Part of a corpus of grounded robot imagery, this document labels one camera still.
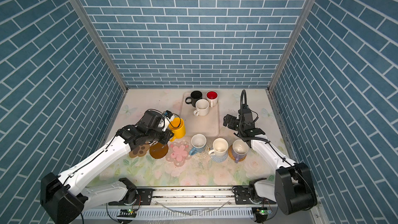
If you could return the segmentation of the brown paw shaped coaster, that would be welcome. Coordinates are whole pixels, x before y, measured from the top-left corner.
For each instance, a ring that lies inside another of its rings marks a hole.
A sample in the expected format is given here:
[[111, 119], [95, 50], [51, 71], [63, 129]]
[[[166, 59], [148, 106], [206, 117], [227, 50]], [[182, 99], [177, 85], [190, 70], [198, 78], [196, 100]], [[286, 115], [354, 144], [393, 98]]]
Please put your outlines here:
[[135, 157], [143, 157], [146, 155], [147, 151], [150, 149], [149, 144], [145, 144], [142, 146], [137, 146], [135, 149], [133, 149], [131, 152], [129, 152], [129, 157], [130, 158], [135, 158]]

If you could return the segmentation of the plain white mug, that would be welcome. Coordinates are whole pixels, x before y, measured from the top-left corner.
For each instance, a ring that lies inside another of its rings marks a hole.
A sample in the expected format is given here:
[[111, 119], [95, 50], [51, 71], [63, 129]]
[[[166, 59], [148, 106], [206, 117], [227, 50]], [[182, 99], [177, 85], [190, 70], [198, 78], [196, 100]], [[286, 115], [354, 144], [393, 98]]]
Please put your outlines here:
[[208, 152], [208, 154], [211, 156], [223, 157], [227, 153], [228, 148], [229, 144], [227, 140], [223, 138], [217, 138], [213, 141], [212, 149]]

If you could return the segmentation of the yellow mug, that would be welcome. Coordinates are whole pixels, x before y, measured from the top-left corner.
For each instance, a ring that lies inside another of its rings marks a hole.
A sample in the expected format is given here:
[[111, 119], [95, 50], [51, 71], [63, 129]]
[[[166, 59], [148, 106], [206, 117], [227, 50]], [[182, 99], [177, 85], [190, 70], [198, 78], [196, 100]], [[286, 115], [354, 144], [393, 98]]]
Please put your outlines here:
[[169, 128], [174, 134], [174, 136], [170, 139], [170, 142], [173, 142], [176, 139], [181, 139], [186, 134], [184, 121], [181, 118], [175, 117], [174, 120], [172, 120], [169, 124]]

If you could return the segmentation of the tan rattan round coaster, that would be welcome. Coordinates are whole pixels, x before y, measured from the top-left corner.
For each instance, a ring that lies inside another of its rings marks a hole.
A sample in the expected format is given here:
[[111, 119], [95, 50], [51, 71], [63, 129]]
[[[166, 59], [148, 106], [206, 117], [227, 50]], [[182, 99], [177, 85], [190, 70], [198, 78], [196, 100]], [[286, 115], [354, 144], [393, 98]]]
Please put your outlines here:
[[245, 160], [247, 153], [244, 154], [240, 154], [237, 153], [234, 149], [233, 146], [230, 145], [229, 149], [228, 149], [228, 156], [230, 157], [230, 159], [232, 159], [235, 163], [239, 163]]

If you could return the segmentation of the blue floral mug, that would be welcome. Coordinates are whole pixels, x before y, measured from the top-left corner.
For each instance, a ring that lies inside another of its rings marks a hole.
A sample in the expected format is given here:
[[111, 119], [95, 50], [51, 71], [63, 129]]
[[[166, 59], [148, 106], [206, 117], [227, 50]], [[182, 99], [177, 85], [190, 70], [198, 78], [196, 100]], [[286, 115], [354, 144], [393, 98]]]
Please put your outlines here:
[[202, 134], [196, 134], [191, 139], [192, 149], [189, 151], [189, 155], [193, 156], [196, 153], [201, 153], [205, 150], [207, 139]]

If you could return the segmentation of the purple mug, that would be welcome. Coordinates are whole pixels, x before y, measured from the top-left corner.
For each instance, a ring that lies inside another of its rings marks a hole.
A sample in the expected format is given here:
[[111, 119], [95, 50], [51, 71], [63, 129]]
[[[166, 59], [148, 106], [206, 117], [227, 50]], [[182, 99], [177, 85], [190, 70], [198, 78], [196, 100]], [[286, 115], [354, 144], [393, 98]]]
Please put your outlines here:
[[243, 140], [236, 140], [232, 144], [232, 159], [235, 163], [239, 163], [241, 160], [246, 158], [246, 155], [249, 151], [249, 146]]

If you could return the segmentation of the multicolour woven round coaster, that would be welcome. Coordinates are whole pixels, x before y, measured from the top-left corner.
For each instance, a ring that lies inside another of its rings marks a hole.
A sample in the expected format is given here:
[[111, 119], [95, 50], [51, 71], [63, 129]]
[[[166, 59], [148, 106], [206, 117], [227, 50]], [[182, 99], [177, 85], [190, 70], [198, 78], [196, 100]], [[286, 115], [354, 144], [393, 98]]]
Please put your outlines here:
[[208, 156], [208, 152], [210, 151], [210, 148], [208, 145], [204, 147], [204, 150], [202, 152], [197, 152], [196, 154], [193, 155], [193, 157], [197, 160], [199, 159], [204, 159]]

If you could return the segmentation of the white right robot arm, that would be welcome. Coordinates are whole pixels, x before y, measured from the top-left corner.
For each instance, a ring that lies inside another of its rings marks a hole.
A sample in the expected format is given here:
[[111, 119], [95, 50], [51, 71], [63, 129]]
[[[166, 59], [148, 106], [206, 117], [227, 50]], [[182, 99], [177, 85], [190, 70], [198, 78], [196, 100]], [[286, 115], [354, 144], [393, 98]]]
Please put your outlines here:
[[235, 135], [256, 151], [274, 170], [274, 183], [260, 178], [249, 182], [250, 199], [255, 203], [271, 200], [289, 215], [309, 210], [317, 205], [317, 196], [309, 167], [288, 158], [266, 137], [265, 132], [255, 127], [251, 110], [238, 111], [238, 117], [227, 114], [223, 125], [236, 131]]

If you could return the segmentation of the blue woven round coaster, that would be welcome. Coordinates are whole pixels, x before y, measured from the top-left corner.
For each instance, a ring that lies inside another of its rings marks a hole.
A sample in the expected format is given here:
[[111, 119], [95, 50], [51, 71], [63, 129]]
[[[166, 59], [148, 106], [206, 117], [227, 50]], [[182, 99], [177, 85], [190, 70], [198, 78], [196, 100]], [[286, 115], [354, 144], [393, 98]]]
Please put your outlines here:
[[222, 157], [216, 156], [216, 155], [210, 155], [211, 160], [213, 160], [216, 163], [222, 163], [224, 161], [226, 161], [226, 159], [228, 158], [228, 154], [225, 153]]

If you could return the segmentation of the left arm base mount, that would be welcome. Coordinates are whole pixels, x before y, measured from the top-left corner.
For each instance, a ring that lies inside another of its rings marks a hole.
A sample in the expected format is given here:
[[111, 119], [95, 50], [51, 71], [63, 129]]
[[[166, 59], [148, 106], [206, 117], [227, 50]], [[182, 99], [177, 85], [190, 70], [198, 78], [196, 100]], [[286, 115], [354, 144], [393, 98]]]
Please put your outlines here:
[[132, 199], [131, 203], [127, 203], [124, 199], [121, 201], [113, 201], [110, 202], [111, 206], [123, 206], [123, 205], [150, 205], [154, 189], [152, 188], [139, 188], [137, 189], [130, 199]]

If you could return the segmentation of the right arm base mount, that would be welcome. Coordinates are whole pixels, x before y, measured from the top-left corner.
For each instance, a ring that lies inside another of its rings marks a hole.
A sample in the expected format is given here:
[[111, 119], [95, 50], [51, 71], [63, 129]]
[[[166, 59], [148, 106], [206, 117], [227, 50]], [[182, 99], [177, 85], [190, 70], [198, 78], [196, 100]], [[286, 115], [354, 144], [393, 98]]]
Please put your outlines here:
[[275, 201], [257, 196], [254, 189], [249, 186], [233, 186], [231, 191], [234, 194], [236, 205], [276, 204]]

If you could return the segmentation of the white speckled mug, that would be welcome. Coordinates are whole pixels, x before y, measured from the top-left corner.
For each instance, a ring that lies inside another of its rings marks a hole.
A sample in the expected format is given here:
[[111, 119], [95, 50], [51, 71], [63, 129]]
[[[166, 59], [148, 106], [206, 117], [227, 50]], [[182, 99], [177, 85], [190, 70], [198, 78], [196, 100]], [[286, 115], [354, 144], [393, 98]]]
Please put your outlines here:
[[195, 104], [193, 114], [195, 116], [206, 116], [209, 113], [209, 102], [206, 99], [200, 99]]

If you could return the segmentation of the glossy brown scratched coaster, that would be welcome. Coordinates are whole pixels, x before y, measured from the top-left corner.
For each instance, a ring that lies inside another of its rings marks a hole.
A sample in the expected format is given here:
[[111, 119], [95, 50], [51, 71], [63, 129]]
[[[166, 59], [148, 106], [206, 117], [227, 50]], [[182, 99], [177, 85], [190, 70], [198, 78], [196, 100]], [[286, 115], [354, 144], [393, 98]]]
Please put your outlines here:
[[169, 146], [167, 144], [156, 143], [152, 145], [149, 149], [150, 155], [154, 159], [161, 159], [166, 156], [169, 151]]

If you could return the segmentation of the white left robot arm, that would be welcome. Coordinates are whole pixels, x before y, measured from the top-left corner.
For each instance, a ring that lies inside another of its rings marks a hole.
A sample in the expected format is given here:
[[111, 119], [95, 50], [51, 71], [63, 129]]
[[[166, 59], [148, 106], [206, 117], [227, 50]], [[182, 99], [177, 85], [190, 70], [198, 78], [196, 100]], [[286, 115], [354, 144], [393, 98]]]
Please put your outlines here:
[[119, 129], [85, 160], [59, 174], [47, 174], [41, 180], [41, 206], [56, 224], [69, 224], [84, 211], [105, 203], [134, 204], [138, 192], [127, 178], [99, 187], [88, 187], [88, 184], [134, 149], [152, 143], [166, 145], [174, 136], [168, 126], [175, 117], [170, 111], [146, 110], [136, 124]]

